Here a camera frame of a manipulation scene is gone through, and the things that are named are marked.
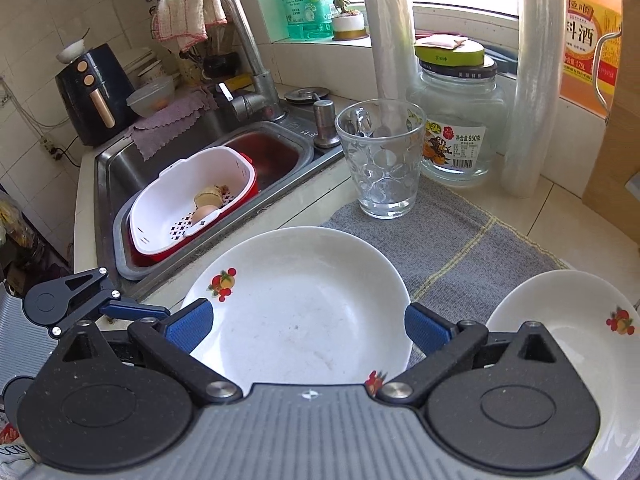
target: faucet spout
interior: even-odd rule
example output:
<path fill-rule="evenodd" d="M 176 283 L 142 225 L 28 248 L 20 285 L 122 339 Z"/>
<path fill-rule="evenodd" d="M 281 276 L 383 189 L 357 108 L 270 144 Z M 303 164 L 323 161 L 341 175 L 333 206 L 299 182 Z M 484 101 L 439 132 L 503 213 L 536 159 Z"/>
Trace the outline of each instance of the faucet spout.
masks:
<path fill-rule="evenodd" d="M 258 51 L 258 45 L 255 43 L 242 3 L 240 0 L 224 0 L 224 2 L 244 48 L 252 71 L 255 89 L 254 94 L 236 97 L 231 101 L 236 115 L 239 120 L 244 121 L 251 115 L 261 112 L 268 121 L 276 121 L 284 117 L 285 111 L 280 106 L 280 99 L 271 72 L 262 63 L 260 51 Z"/>

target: barcode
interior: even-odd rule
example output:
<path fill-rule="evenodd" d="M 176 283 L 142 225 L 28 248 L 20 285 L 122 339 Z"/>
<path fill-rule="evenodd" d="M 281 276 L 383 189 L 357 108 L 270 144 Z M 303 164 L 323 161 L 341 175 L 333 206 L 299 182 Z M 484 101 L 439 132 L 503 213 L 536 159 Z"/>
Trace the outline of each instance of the barcode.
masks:
<path fill-rule="evenodd" d="M 472 158 L 453 158 L 451 159 L 452 168 L 471 168 L 474 164 Z"/>

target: red and white strainer basket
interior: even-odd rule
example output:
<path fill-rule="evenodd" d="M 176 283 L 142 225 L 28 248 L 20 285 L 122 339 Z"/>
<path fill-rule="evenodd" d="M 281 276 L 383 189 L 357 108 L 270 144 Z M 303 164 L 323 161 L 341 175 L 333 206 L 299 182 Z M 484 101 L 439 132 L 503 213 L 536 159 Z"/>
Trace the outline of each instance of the red and white strainer basket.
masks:
<path fill-rule="evenodd" d="M 194 197 L 210 186 L 226 186 L 223 205 L 191 225 Z M 136 250 L 159 262 L 258 193 L 251 160 L 227 148 L 207 148 L 163 170 L 133 203 L 129 216 Z"/>

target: jar lid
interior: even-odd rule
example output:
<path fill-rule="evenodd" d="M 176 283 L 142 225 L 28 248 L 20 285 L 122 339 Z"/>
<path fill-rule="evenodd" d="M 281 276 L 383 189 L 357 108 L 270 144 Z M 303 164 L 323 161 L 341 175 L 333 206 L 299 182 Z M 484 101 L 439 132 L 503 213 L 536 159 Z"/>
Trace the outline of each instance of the jar lid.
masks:
<path fill-rule="evenodd" d="M 414 46 L 415 55 L 420 61 L 441 66 L 478 66 L 482 65 L 484 46 L 477 41 L 465 40 L 456 48 L 442 48 L 422 44 L 429 38 L 418 40 Z"/>
<path fill-rule="evenodd" d="M 428 72 L 460 79 L 488 79 L 498 73 L 498 64 L 486 54 L 484 55 L 484 63 L 479 66 L 442 66 L 423 60 L 420 60 L 420 66 Z"/>

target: glass cup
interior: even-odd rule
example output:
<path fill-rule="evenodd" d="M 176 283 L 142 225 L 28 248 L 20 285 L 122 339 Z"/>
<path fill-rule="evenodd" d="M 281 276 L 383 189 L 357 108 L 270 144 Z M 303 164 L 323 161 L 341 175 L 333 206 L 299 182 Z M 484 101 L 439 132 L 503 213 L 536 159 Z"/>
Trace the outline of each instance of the glass cup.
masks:
<path fill-rule="evenodd" d="M 418 193 L 424 111 L 405 101 L 372 99 L 345 108 L 335 126 L 362 210 L 380 219 L 407 214 Z"/>

